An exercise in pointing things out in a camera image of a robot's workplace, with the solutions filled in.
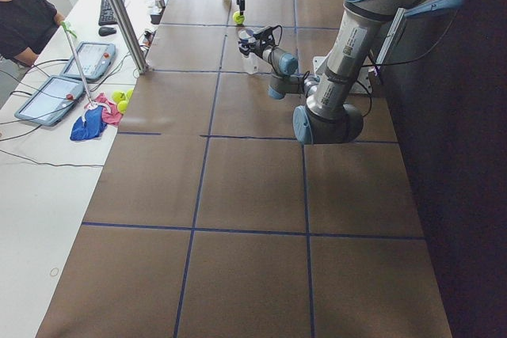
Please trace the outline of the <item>clear tennis ball can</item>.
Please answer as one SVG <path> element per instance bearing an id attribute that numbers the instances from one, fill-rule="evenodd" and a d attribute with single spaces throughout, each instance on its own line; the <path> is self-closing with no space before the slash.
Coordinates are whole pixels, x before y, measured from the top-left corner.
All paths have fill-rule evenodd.
<path id="1" fill-rule="evenodd" d="M 238 35 L 240 33 L 248 33 L 249 35 L 254 35 L 254 31 L 249 28 L 243 28 L 238 32 Z M 258 57 L 254 53 L 254 44 L 245 44 L 250 47 L 250 55 L 248 57 L 242 56 L 242 63 L 243 63 L 243 69 L 247 74 L 256 74 L 258 72 Z"/>

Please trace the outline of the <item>yellow Roland Garros tennis ball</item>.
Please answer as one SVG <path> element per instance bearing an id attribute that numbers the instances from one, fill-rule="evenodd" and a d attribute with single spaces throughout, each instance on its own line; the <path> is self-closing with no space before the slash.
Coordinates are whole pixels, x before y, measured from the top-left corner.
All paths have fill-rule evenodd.
<path id="1" fill-rule="evenodd" d="M 245 15 L 241 12 L 234 12 L 233 14 L 233 22 L 236 25 L 242 25 L 245 22 Z"/>

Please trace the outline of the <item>spare tennis ball right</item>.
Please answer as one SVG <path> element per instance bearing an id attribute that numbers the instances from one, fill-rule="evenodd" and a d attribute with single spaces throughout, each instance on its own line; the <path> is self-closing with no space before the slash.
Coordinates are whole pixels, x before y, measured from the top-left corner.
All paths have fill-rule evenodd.
<path id="1" fill-rule="evenodd" d="M 130 101 L 130 100 L 131 100 L 133 92 L 134 92 L 134 89 L 129 89 L 129 90 L 125 93 L 125 100 L 126 100 L 126 101 Z"/>

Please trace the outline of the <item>spare tennis ball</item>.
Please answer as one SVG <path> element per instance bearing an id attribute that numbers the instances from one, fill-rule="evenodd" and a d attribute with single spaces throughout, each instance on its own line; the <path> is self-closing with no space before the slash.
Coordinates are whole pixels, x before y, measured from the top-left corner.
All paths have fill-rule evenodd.
<path id="1" fill-rule="evenodd" d="M 121 101 L 125 101 L 125 100 L 126 100 L 126 94 L 125 94 L 125 92 L 123 92 L 123 91 L 119 91 L 119 90 L 114 91 L 114 92 L 112 93 L 111 97 L 112 97 L 112 100 L 113 100 L 116 104 L 120 103 Z"/>
<path id="2" fill-rule="evenodd" d="M 125 100 L 126 100 L 126 101 L 130 101 L 130 100 L 131 100 L 133 92 L 134 92 L 134 89 L 129 89 L 129 90 L 125 93 Z"/>
<path id="3" fill-rule="evenodd" d="M 129 102 L 126 101 L 126 100 L 120 101 L 116 105 L 118 112 L 121 113 L 121 114 L 124 114 L 126 112 L 126 110 L 128 109 L 128 104 L 129 104 Z"/>

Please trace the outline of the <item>spare tennis ball lower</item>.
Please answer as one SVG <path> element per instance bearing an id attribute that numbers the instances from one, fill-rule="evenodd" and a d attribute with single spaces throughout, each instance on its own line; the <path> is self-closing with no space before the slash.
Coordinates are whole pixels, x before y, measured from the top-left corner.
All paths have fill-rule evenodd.
<path id="1" fill-rule="evenodd" d="M 118 112 L 121 113 L 121 114 L 124 114 L 126 112 L 126 110 L 128 109 L 128 104 L 129 104 L 129 102 L 126 101 L 126 100 L 120 101 L 116 105 Z"/>

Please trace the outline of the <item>spare tennis ball left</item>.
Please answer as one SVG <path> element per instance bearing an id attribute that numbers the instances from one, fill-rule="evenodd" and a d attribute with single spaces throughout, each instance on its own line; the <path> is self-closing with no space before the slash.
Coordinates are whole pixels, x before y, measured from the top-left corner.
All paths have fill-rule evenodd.
<path id="1" fill-rule="evenodd" d="M 125 101 L 125 100 L 126 100 L 126 94 L 125 94 L 125 92 L 123 92 L 123 91 L 119 91 L 119 90 L 114 91 L 114 92 L 112 93 L 111 97 L 112 97 L 112 100 L 113 100 L 116 104 L 120 103 L 121 101 Z"/>

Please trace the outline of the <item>black keyboard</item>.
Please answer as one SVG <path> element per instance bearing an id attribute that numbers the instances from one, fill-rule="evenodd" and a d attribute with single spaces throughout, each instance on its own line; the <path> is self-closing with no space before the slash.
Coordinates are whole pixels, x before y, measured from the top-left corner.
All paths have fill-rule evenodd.
<path id="1" fill-rule="evenodd" d="M 101 0 L 98 18 L 99 26 L 116 25 L 116 15 L 109 0 Z"/>

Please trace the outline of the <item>black computer mouse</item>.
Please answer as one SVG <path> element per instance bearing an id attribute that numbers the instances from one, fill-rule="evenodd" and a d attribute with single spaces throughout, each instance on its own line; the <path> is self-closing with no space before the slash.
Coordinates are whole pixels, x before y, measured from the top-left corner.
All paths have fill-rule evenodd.
<path id="1" fill-rule="evenodd" d="M 116 33 L 116 29 L 114 27 L 110 27 L 110 26 L 101 26 L 98 29 L 99 36 L 110 36 L 115 33 Z"/>

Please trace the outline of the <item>pink cloth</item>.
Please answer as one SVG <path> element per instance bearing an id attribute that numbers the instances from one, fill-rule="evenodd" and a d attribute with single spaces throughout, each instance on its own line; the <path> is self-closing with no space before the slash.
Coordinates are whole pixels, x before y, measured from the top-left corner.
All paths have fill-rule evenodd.
<path id="1" fill-rule="evenodd" d="M 118 127 L 123 114 L 118 110 L 117 105 L 111 102 L 103 93 L 99 93 L 95 101 L 106 104 L 106 107 L 102 108 L 102 121 L 108 125 Z"/>

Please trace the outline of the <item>far teach pendant tablet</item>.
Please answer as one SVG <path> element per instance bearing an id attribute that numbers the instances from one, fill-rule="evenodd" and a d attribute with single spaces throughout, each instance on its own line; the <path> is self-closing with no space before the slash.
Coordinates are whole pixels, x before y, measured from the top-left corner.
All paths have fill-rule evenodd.
<path id="1" fill-rule="evenodd" d="M 81 42 L 76 47 L 83 74 L 88 82 L 103 78 L 116 56 L 116 45 L 99 42 Z"/>

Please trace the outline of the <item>teach pendant tablet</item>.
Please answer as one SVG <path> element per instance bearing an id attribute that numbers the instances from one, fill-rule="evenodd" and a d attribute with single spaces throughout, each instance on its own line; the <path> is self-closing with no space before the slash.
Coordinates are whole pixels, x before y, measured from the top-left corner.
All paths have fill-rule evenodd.
<path id="1" fill-rule="evenodd" d="M 71 110 L 84 91 L 81 81 L 53 75 L 34 91 L 14 116 L 42 126 L 53 126 Z"/>
<path id="2" fill-rule="evenodd" d="M 103 78 L 116 56 L 116 45 L 99 42 L 81 42 L 76 47 L 83 74 L 88 82 Z"/>

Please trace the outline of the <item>blue cloth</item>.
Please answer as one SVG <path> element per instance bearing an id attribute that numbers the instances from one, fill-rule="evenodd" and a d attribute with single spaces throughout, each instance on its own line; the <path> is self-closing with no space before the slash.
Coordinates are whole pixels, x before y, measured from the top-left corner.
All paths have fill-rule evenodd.
<path id="1" fill-rule="evenodd" d="M 84 116 L 80 116 L 74 122 L 71 130 L 71 141 L 83 141 L 95 139 L 106 128 L 106 122 L 102 119 L 102 107 L 89 109 Z"/>

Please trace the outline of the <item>near teach pendant tablet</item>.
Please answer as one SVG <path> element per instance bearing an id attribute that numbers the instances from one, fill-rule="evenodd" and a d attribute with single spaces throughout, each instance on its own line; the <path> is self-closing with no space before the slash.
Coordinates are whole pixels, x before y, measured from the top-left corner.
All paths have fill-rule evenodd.
<path id="1" fill-rule="evenodd" d="M 14 116 L 42 126 L 53 126 L 71 110 L 84 91 L 81 81 L 53 75 L 34 91 Z"/>

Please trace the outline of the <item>person in black shirt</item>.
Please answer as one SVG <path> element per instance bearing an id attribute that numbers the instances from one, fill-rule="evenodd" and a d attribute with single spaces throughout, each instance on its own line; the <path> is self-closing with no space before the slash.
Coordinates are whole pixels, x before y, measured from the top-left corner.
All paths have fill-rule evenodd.
<path id="1" fill-rule="evenodd" d="M 48 0 L 1 0 L 1 56 L 33 66 L 64 20 Z"/>

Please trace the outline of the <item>aluminium frame post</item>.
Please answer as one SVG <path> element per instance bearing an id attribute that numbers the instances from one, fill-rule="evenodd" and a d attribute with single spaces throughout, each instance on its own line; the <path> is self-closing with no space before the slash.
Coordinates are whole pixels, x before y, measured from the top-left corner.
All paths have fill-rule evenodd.
<path id="1" fill-rule="evenodd" d="M 109 0 L 112 10 L 116 15 L 117 23 L 120 27 L 124 42 L 126 43 L 131 57 L 135 63 L 140 75 L 145 74 L 149 68 L 145 56 L 139 45 L 137 35 L 132 26 L 128 12 L 123 0 Z"/>

